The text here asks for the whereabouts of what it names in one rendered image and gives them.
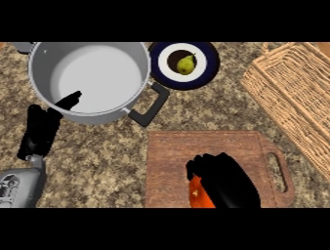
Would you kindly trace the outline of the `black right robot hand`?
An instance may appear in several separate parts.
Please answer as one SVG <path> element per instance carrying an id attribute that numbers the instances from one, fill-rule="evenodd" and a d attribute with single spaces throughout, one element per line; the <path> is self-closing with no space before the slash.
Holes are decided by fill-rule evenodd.
<path id="1" fill-rule="evenodd" d="M 200 185 L 216 208 L 260 207 L 254 184 L 241 166 L 223 152 L 217 155 L 195 155 L 185 163 L 187 180 L 200 178 Z"/>

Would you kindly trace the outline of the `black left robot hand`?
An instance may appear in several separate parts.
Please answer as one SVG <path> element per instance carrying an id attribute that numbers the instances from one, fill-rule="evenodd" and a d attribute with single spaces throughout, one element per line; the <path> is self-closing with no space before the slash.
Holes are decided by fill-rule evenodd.
<path id="1" fill-rule="evenodd" d="M 61 118 L 63 114 L 54 108 L 42 109 L 38 104 L 29 106 L 27 128 L 17 152 L 21 160 L 35 154 L 48 154 Z"/>

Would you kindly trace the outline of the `orange squash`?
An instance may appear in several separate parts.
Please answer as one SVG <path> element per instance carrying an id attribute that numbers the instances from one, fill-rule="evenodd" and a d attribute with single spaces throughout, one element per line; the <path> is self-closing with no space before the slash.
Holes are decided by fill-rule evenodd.
<path id="1" fill-rule="evenodd" d="M 203 189 L 201 179 L 194 176 L 188 183 L 188 191 L 189 191 L 189 206 L 192 208 L 213 208 L 215 204 L 207 195 L 206 190 Z"/>

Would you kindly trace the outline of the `brown wooden cutting board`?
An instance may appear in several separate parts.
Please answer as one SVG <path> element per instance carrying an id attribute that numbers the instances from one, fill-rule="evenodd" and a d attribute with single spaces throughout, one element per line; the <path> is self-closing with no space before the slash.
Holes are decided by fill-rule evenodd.
<path id="1" fill-rule="evenodd" d="M 225 152 L 240 164 L 260 195 L 263 208 L 287 208 L 294 202 L 294 184 L 285 156 L 257 131 L 159 131 L 148 134 L 145 206 L 188 208 L 185 163 L 195 155 Z M 278 192 L 268 167 L 276 156 L 285 191 Z"/>

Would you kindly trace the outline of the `tan wicker basket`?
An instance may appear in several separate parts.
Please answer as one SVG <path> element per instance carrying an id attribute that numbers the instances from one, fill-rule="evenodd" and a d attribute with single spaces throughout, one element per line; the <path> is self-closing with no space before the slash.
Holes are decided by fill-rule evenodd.
<path id="1" fill-rule="evenodd" d="M 307 42 L 263 48 L 240 83 L 330 181 L 330 59 Z"/>

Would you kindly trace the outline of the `grey metal pot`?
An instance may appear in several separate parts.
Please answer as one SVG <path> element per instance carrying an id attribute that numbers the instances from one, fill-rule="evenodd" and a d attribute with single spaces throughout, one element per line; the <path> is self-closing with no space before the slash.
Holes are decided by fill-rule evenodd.
<path id="1" fill-rule="evenodd" d="M 141 42 L 17 42 L 29 56 L 35 94 L 66 119 L 100 125 L 129 117 L 148 126 L 169 91 L 148 80 L 151 58 Z"/>

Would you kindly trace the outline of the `dark blue white plate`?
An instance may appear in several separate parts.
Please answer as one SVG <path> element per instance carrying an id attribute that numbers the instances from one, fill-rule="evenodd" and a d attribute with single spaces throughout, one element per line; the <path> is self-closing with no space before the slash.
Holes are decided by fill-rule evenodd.
<path id="1" fill-rule="evenodd" d="M 173 90 L 194 90 L 206 86 L 219 71 L 220 58 L 210 42 L 154 42 L 150 45 L 151 76 L 156 81 Z M 194 56 L 195 66 L 188 75 L 169 67 L 181 58 Z"/>

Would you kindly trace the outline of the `yellow green pear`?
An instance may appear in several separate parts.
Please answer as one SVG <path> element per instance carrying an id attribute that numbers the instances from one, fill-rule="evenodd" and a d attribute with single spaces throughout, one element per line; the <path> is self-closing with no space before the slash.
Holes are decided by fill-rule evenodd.
<path id="1" fill-rule="evenodd" d="M 176 71 L 179 74 L 187 75 L 194 70 L 194 56 L 189 55 L 182 58 L 176 63 Z"/>

